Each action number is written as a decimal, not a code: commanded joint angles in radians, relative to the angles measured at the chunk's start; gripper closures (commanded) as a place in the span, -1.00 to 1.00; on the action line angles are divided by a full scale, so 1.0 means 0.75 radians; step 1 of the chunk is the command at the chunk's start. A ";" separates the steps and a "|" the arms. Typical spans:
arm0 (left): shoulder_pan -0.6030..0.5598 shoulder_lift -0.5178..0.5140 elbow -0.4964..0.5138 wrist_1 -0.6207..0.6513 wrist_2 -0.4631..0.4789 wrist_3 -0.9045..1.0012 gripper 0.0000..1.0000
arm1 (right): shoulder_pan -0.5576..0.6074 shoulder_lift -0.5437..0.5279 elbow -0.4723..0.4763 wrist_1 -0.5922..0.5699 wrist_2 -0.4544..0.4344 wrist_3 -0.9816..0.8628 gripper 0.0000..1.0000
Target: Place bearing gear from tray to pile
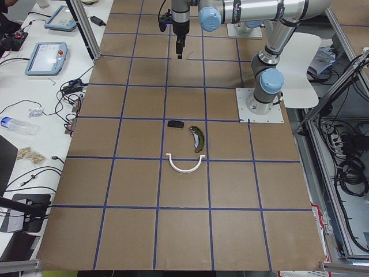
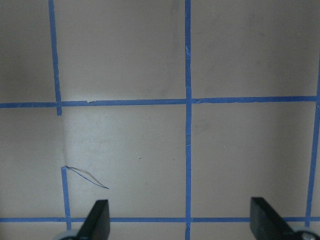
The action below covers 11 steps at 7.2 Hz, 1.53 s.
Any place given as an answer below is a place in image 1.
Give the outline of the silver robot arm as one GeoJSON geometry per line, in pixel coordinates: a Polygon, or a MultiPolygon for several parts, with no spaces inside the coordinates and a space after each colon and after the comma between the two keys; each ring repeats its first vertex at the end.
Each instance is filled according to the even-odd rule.
{"type": "Polygon", "coordinates": [[[220,24],[270,20],[276,24],[263,49],[255,54],[251,68],[255,89],[246,104],[253,114],[266,115],[284,85],[276,69],[280,55],[300,21],[324,12],[331,1],[199,1],[198,17],[203,30],[212,32],[220,24]]]}
{"type": "Polygon", "coordinates": [[[186,45],[186,35],[190,30],[190,7],[197,6],[196,0],[171,1],[172,25],[176,38],[176,54],[178,59],[183,58],[183,49],[186,45]]]}

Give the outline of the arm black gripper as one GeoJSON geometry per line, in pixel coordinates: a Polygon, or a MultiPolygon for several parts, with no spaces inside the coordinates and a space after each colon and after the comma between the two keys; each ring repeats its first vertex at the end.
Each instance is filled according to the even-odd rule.
{"type": "Polygon", "coordinates": [[[176,55],[178,59],[183,58],[183,49],[185,48],[185,36],[189,33],[189,21],[179,23],[174,21],[173,23],[174,34],[176,38],[176,55]]]}

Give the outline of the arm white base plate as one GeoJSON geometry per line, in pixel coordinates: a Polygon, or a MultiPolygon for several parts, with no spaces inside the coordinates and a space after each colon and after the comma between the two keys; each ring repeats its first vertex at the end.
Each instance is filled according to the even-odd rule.
{"type": "Polygon", "coordinates": [[[262,39],[261,26],[249,27],[246,23],[227,24],[229,38],[262,39]]]}
{"type": "Polygon", "coordinates": [[[278,97],[263,104],[254,98],[254,88],[236,88],[239,122],[241,123],[284,123],[278,97]]]}

